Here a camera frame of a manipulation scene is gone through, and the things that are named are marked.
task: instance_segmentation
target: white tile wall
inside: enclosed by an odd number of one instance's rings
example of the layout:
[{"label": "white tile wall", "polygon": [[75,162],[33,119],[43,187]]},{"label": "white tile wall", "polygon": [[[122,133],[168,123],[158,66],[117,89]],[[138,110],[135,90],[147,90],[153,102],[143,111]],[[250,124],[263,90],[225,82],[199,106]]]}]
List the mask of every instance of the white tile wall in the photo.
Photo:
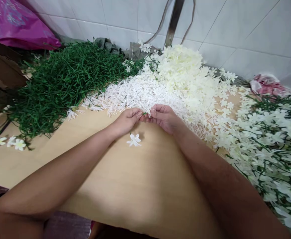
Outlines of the white tile wall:
[{"label": "white tile wall", "polygon": [[199,49],[204,60],[207,61],[208,65],[213,65],[221,68],[227,59],[233,54],[235,48],[203,43]]},{"label": "white tile wall", "polygon": [[[20,0],[57,34],[80,40],[108,37],[126,49],[156,32],[167,0]],[[168,1],[159,34],[163,47],[175,0]],[[173,44],[192,17],[185,0]],[[291,0],[196,0],[184,46],[199,50],[208,64],[250,78],[265,71],[291,86]]]}]

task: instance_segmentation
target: pink plastic bag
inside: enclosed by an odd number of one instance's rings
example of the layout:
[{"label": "pink plastic bag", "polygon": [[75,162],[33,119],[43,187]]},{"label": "pink plastic bag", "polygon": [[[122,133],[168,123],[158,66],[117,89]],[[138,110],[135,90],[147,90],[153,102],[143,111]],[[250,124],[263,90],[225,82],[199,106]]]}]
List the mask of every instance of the pink plastic bag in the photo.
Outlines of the pink plastic bag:
[{"label": "pink plastic bag", "polygon": [[0,0],[0,43],[28,50],[61,46],[38,17],[15,0]]},{"label": "pink plastic bag", "polygon": [[250,82],[250,85],[255,94],[271,94],[281,97],[291,95],[291,89],[282,86],[272,74],[258,74]]}]

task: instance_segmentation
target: person's left hand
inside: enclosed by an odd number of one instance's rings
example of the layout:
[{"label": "person's left hand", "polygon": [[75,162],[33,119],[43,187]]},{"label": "person's left hand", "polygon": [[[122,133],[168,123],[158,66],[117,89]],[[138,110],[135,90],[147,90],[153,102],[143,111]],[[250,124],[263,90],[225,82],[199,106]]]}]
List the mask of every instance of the person's left hand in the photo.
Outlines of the person's left hand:
[{"label": "person's left hand", "polygon": [[112,133],[116,135],[117,138],[128,133],[135,123],[139,121],[142,116],[142,111],[139,108],[132,108],[123,111],[120,116],[109,125]]}]

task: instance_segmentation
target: hand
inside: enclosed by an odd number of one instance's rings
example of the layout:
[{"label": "hand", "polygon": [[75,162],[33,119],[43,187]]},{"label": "hand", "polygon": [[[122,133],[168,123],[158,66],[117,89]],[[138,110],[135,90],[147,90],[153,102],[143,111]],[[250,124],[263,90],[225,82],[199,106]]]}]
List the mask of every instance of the hand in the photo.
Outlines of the hand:
[{"label": "hand", "polygon": [[170,106],[154,105],[151,109],[151,117],[149,118],[149,115],[146,114],[140,120],[156,123],[169,134],[174,134],[177,129],[186,128],[183,121],[174,113]]},{"label": "hand", "polygon": [[135,123],[137,123],[142,116],[142,111],[139,108],[132,108],[123,111],[119,117],[108,127],[114,133],[116,138],[119,138],[128,133]]}]

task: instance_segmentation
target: plywood surface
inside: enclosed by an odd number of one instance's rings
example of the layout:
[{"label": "plywood surface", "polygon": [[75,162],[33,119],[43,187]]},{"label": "plywood surface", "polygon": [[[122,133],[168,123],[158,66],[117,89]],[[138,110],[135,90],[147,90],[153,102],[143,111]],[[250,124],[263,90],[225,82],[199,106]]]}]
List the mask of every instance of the plywood surface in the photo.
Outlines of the plywood surface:
[{"label": "plywood surface", "polygon": [[[115,117],[86,111],[66,121],[48,140],[38,137],[34,151],[0,147],[0,186],[11,188],[109,125]],[[140,147],[129,135],[114,142],[79,191],[62,210],[157,238],[221,238],[208,203],[173,138],[157,125],[139,123]],[[3,135],[18,134],[9,126]]]}]

